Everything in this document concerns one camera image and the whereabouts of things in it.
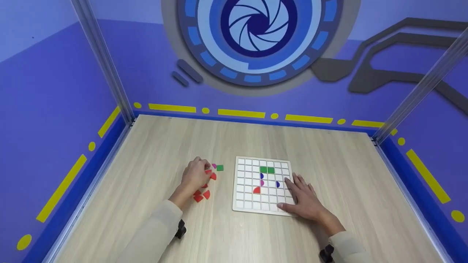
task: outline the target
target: puzzle piece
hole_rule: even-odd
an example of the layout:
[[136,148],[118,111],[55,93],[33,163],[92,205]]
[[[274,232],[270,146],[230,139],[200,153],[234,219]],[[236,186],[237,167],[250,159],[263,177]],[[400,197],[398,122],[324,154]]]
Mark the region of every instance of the puzzle piece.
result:
[[203,196],[194,196],[193,199],[195,199],[197,203],[200,203],[200,201],[203,200]]
[[207,190],[206,192],[203,193],[203,196],[208,200],[210,199],[210,190]]

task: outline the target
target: game board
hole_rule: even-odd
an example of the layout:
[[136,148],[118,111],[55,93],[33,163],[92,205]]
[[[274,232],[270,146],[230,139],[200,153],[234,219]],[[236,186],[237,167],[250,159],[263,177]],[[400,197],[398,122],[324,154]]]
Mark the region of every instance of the game board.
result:
[[284,183],[292,174],[289,161],[237,156],[233,210],[294,216],[277,207],[277,203],[294,204],[291,191]]

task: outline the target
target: red triangle piece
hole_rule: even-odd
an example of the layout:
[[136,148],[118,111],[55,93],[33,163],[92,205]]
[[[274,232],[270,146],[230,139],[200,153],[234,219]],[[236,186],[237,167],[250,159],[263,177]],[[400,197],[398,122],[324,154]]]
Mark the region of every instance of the red triangle piece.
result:
[[204,196],[206,199],[210,199],[210,190],[204,192],[204,193],[203,193],[203,196]]
[[199,203],[201,200],[203,200],[203,196],[194,196],[193,199],[195,199],[195,201]]

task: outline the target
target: hand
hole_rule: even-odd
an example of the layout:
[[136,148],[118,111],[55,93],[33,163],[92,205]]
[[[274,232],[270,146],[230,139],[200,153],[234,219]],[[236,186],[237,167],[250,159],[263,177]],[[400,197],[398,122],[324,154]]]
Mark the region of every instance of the hand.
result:
[[294,183],[285,179],[285,183],[291,189],[296,205],[279,203],[278,207],[290,213],[295,213],[303,218],[318,221],[327,209],[320,203],[317,194],[311,184],[307,184],[301,175],[292,174]]
[[280,209],[317,221],[328,236],[346,231],[340,220],[320,203],[311,184],[307,184],[304,178],[296,173],[292,174],[292,178],[294,183],[289,179],[285,179],[285,183],[291,189],[296,205],[280,203],[278,204]]
[[198,156],[190,161],[182,173],[181,184],[171,195],[169,201],[182,210],[193,193],[210,180],[212,173],[205,173],[205,170],[210,167],[211,164],[207,160],[202,160]]

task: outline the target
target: circular emblem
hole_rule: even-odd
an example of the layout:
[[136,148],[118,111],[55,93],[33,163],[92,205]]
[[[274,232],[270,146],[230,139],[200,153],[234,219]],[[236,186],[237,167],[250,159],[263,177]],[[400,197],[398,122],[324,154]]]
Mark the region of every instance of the circular emblem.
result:
[[285,81],[326,50],[342,0],[179,0],[184,40],[215,76],[243,86]]

